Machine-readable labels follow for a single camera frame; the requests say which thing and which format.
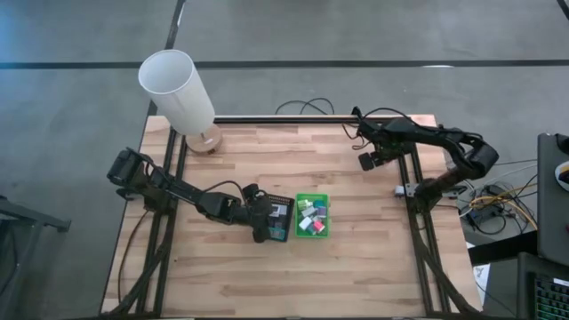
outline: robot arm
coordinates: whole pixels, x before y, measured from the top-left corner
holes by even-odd
[[[270,239],[268,216],[272,205],[267,194],[256,184],[239,189],[244,200],[242,203],[238,197],[207,192],[184,181],[176,181],[171,174],[156,166],[149,156],[130,148],[118,154],[107,178],[122,187],[116,192],[125,199],[130,194],[143,195],[149,210],[167,212],[169,197],[173,196],[193,204],[209,220],[252,226],[253,239],[257,243]],[[224,183],[235,182],[224,181],[215,187]]]
[[[499,157],[479,134],[457,128],[417,125],[408,117],[396,117],[385,124],[377,124],[362,116],[359,108],[354,108],[352,115],[359,120],[357,135],[369,140],[375,148],[372,153],[359,156],[365,171],[411,152],[415,142],[438,146],[449,152],[456,166],[436,179],[425,179],[412,192],[417,212],[431,210],[442,193],[457,183],[484,177]],[[462,145],[471,146],[471,150],[465,152]]]

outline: concrete floor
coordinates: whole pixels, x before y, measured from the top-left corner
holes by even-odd
[[[164,48],[174,6],[175,0],[3,0],[0,62],[140,61]],[[201,61],[567,59],[568,28],[552,0],[188,0],[175,47]],[[105,174],[120,149],[139,146],[148,110],[136,74],[0,70],[0,194],[73,220],[66,235],[44,232],[20,319],[98,312],[124,209]],[[315,97],[330,99],[338,114],[353,106],[433,113],[446,125],[484,134],[502,162],[536,157],[540,132],[569,133],[569,67],[200,75],[219,115],[272,114],[287,100]],[[497,167],[488,179],[514,168]],[[533,174],[506,181],[523,184]],[[517,233],[510,227],[502,237]],[[512,308],[515,276],[511,266],[493,268],[488,287]],[[485,309],[507,315],[490,300]]]

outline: green basket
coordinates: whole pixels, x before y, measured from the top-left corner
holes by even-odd
[[[326,207],[326,218],[322,220],[322,223],[325,225],[325,229],[315,235],[311,235],[309,232],[304,231],[299,227],[299,223],[304,219],[302,216],[302,212],[299,210],[298,202],[300,200],[309,200],[310,202],[314,202],[315,200],[321,200],[324,202],[324,206]],[[328,195],[323,194],[297,194],[296,195],[296,202],[294,204],[294,234],[298,237],[307,237],[307,238],[327,238],[330,235],[330,204],[328,203]]]

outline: lamp base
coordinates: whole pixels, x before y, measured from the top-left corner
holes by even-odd
[[[215,153],[220,148],[222,140],[221,129],[215,124],[212,124],[204,133],[198,136],[186,136],[188,148],[198,155]]]

